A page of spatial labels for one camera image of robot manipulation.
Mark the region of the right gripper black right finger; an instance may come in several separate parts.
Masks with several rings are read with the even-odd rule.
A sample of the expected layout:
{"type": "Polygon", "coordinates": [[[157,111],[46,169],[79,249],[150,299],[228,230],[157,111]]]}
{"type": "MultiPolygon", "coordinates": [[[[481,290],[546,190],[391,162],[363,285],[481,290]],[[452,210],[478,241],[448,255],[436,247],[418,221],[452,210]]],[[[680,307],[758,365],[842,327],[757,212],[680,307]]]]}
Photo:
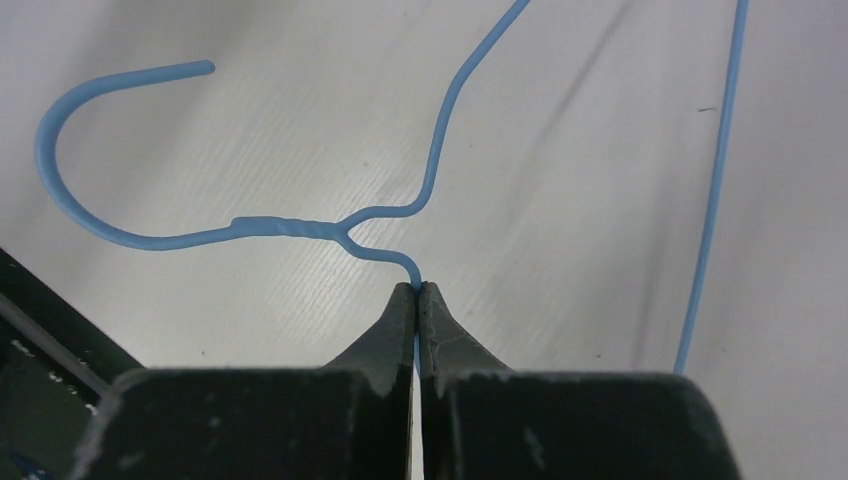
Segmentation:
{"type": "Polygon", "coordinates": [[[418,297],[428,479],[737,479],[719,418],[690,380],[655,372],[518,371],[418,297]]]}

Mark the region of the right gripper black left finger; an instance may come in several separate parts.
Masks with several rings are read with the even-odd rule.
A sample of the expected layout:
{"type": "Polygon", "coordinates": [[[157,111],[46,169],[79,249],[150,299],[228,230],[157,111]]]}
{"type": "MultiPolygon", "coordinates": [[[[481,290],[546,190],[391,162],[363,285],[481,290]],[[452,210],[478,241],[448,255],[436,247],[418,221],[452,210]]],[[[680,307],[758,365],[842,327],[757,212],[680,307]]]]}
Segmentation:
{"type": "Polygon", "coordinates": [[[407,479],[416,293],[321,367],[136,369],[101,400],[74,479],[407,479]]]}

